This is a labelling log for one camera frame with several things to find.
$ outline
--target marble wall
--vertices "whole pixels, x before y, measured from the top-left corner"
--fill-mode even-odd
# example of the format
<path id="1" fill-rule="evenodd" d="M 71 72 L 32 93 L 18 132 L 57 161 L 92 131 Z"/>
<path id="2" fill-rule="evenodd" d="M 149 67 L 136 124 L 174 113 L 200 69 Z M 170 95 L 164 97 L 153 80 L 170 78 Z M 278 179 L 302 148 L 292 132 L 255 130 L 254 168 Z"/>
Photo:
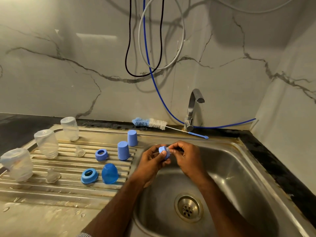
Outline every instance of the marble wall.
<path id="1" fill-rule="evenodd" d="M 248 10 L 287 0 L 225 0 Z M 195 125 L 251 119 L 275 78 L 282 53 L 305 0 L 266 14 L 233 11 L 214 0 L 179 0 L 185 16 L 184 48 L 175 65 L 155 79 L 172 113 L 183 120 L 192 89 Z M 132 0 L 133 74 L 148 73 L 137 33 L 143 0 Z M 130 121 L 174 122 L 150 76 L 124 67 L 129 0 L 0 0 L 0 112 Z M 152 65 L 158 63 L 161 0 L 147 18 Z M 182 26 L 174 0 L 165 0 L 162 65 L 176 55 Z"/>
<path id="2" fill-rule="evenodd" d="M 254 136 L 316 194 L 316 0 L 307 8 L 259 108 Z"/>

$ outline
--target hand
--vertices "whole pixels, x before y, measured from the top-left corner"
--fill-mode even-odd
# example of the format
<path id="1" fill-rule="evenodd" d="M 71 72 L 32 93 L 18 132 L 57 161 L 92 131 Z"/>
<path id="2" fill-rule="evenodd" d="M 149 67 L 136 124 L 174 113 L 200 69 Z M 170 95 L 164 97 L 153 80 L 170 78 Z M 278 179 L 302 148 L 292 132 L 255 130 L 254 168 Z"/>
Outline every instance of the hand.
<path id="1" fill-rule="evenodd" d="M 184 153 L 179 152 L 175 148 L 182 148 Z M 199 178 L 208 176 L 203 167 L 200 156 L 200 149 L 196 145 L 184 141 L 178 141 L 169 146 L 170 153 L 173 154 L 177 163 L 184 174 L 186 174 L 193 182 L 197 182 Z"/>
<path id="2" fill-rule="evenodd" d="M 164 161 L 167 152 L 163 151 L 160 154 L 156 150 L 166 145 L 154 145 L 145 151 L 140 159 L 140 163 L 131 178 L 136 178 L 143 182 L 144 188 L 148 187 L 156 177 L 157 172 L 171 163 L 170 159 Z"/>

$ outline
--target stainless steel sink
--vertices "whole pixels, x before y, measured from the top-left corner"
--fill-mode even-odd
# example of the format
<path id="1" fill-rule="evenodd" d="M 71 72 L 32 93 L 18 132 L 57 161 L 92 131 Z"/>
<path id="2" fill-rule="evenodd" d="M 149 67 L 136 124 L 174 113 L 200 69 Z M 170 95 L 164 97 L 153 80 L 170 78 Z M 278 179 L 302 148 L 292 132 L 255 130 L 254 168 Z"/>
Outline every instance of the stainless steel sink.
<path id="1" fill-rule="evenodd" d="M 6 172 L 0 177 L 1 236 L 75 236 L 122 187 L 137 167 L 142 153 L 159 143 L 179 139 L 200 146 L 204 165 L 241 214 L 264 236 L 316 236 L 273 178 L 253 158 L 239 139 L 210 138 L 185 134 L 138 131 L 138 146 L 131 157 L 120 161 L 116 145 L 127 139 L 127 130 L 80 127 L 80 138 L 67 141 L 60 125 L 51 128 L 59 142 L 57 159 L 48 160 L 35 141 L 24 147 L 31 152 L 34 175 L 26 182 L 13 181 Z M 87 153 L 75 157 L 75 146 Z M 97 162 L 94 152 L 105 147 L 109 159 Z M 172 163 L 158 172 L 152 185 L 141 194 L 129 225 L 128 236 L 216 236 L 203 197 L 196 186 Z M 105 163 L 114 163 L 120 178 L 106 185 L 83 185 L 81 172 L 93 167 L 99 174 Z M 61 172 L 55 184 L 46 184 L 48 168 Z"/>

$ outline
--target person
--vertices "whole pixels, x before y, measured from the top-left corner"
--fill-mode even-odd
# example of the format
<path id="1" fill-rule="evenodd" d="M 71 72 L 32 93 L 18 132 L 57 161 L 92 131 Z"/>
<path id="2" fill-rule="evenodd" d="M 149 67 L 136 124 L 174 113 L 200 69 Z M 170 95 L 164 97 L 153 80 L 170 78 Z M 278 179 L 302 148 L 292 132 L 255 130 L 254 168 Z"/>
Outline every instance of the person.
<path id="1" fill-rule="evenodd" d="M 157 149 L 166 145 L 155 145 L 145 151 L 140 163 L 120 191 L 103 210 L 82 230 L 80 237 L 123 236 L 132 217 L 137 197 L 143 188 L 155 179 L 157 172 L 171 163 L 164 160 L 166 151 Z M 260 236 L 256 229 L 235 209 L 224 193 L 203 167 L 199 147 L 178 141 L 169 146 L 179 167 L 199 188 L 211 213 L 219 237 Z"/>

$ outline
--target black cable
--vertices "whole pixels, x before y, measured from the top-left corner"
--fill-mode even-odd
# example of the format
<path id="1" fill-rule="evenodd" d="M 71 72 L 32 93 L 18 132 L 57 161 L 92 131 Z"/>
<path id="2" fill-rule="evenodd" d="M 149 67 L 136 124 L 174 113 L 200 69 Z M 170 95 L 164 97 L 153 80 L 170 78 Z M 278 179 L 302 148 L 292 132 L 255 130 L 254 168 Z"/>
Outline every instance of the black cable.
<path id="1" fill-rule="evenodd" d="M 161 8 L 161 19 L 160 19 L 160 57 L 159 57 L 159 62 L 158 65 L 155 69 L 152 70 L 152 72 L 156 71 L 157 68 L 160 65 L 161 62 L 161 57 L 162 57 L 162 36 L 161 36 L 161 27 L 162 27 L 162 20 L 163 20 L 163 9 L 164 9 L 164 5 L 165 5 L 165 0 L 162 0 L 162 8 Z M 144 77 L 144 76 L 148 76 L 150 75 L 150 73 L 146 74 L 146 75 L 133 75 L 132 73 L 130 73 L 130 71 L 127 68 L 127 55 L 128 55 L 128 51 L 130 49 L 130 45 L 131 45 L 131 18 L 132 18 L 132 0 L 130 0 L 130 20 L 129 20 L 129 29 L 130 29 L 130 35 L 129 35 L 129 40 L 128 40 L 128 47 L 127 47 L 127 51 L 126 51 L 126 57 L 125 57 L 125 69 L 128 72 L 128 74 L 134 76 L 134 77 Z"/>

